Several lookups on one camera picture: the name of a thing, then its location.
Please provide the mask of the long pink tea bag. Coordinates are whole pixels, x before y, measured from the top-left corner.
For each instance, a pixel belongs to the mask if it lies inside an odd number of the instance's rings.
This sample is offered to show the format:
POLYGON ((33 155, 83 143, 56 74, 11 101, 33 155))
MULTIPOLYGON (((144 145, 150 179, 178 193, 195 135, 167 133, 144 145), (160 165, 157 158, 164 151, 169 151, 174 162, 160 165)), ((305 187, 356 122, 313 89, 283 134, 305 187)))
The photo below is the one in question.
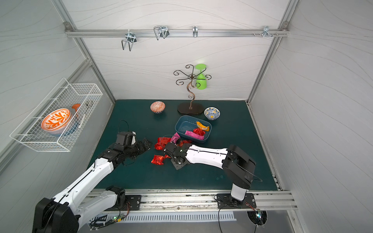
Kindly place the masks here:
POLYGON ((180 140, 181 140, 180 135, 179 135, 178 133, 175 133, 175 134, 172 136, 170 142, 172 142, 173 144, 176 144, 176 145, 177 145, 177 144, 180 142, 180 140))

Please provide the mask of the yellow orange tea bag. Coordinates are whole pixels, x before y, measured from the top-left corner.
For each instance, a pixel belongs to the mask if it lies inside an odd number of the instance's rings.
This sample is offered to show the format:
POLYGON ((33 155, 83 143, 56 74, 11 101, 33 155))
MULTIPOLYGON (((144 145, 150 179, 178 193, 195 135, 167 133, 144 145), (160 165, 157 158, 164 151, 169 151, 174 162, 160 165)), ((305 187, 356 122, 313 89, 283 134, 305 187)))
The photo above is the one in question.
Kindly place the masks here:
POLYGON ((209 126, 205 126, 203 125, 201 122, 197 121, 196 122, 196 125, 199 129, 203 130, 203 131, 206 131, 206 132, 209 132, 210 131, 210 127, 209 126))

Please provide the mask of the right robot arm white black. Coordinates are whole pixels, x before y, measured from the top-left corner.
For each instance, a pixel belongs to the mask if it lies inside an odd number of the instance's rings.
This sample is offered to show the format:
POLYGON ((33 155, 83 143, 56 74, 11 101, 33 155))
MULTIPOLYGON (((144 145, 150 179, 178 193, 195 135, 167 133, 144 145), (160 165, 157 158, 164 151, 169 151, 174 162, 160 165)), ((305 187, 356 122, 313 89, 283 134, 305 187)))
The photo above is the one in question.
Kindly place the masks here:
POLYGON ((203 148, 190 143, 178 146, 168 143, 164 148, 165 155, 171 158, 175 169, 186 165, 203 164, 222 169, 232 182, 230 196, 243 202, 246 192, 251 188, 256 168, 255 160, 236 145, 228 148, 203 148))

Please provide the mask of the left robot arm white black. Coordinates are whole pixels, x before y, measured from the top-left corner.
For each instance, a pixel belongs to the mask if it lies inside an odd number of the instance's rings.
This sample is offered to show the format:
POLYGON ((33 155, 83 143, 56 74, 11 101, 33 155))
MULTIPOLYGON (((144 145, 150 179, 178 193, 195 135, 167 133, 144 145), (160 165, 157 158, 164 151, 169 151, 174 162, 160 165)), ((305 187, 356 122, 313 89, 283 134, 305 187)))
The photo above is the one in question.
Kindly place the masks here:
POLYGON ((99 213, 128 207, 125 189, 111 186, 98 197, 83 202, 96 185, 125 160, 151 148, 147 139, 114 143, 72 184, 53 198, 43 198, 35 207, 34 233, 76 233, 99 213))

